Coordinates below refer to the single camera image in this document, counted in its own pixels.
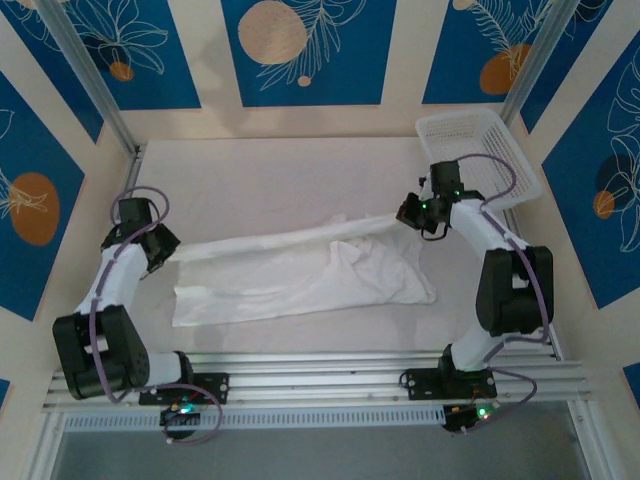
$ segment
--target white plastic basket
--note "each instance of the white plastic basket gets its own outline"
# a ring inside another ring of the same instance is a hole
[[[513,207],[542,193],[540,180],[493,110],[474,108],[430,115],[416,122],[416,130],[430,164],[469,153],[488,153],[513,167],[516,187],[510,194],[491,202],[492,210]],[[478,190],[485,198],[506,190],[511,182],[504,166],[483,157],[461,161],[460,177],[467,190]]]

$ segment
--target gray floor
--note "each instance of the gray floor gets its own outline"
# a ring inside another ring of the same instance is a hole
[[[59,480],[584,479],[565,405],[528,405],[467,437],[441,427],[223,431],[199,447],[158,433],[66,434]]]

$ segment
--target white towel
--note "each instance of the white towel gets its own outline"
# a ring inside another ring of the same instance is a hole
[[[393,215],[180,247],[173,325],[235,323],[384,303],[432,303],[423,243]]]

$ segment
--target cream wall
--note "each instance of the cream wall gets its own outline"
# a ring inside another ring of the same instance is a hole
[[[543,178],[539,166],[639,30],[640,2],[615,0],[531,136],[514,126],[525,154]],[[596,308],[548,187],[542,198],[520,206],[518,215],[525,237],[553,251],[556,328],[570,355],[588,368],[595,398],[602,401],[627,470],[637,475],[640,411],[621,369],[640,361],[640,291],[602,310]]]
[[[80,196],[32,323],[0,308],[0,378],[11,391],[0,415],[0,479],[18,478],[26,445],[36,435],[51,374],[60,365],[51,335],[56,317],[72,312],[99,264],[108,231],[110,199],[122,188],[128,168],[109,129],[93,144],[80,123],[0,14],[0,71],[51,130],[85,173]]]
[[[136,138],[143,142],[407,136],[415,134],[418,118],[442,109],[421,103],[447,10],[446,0],[398,0],[380,106],[285,108],[242,107],[220,0],[169,0],[169,4],[202,110],[123,112]]]

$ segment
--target white fabric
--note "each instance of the white fabric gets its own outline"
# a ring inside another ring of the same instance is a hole
[[[181,247],[173,325],[235,323],[379,305],[426,304],[423,243],[393,215]]]

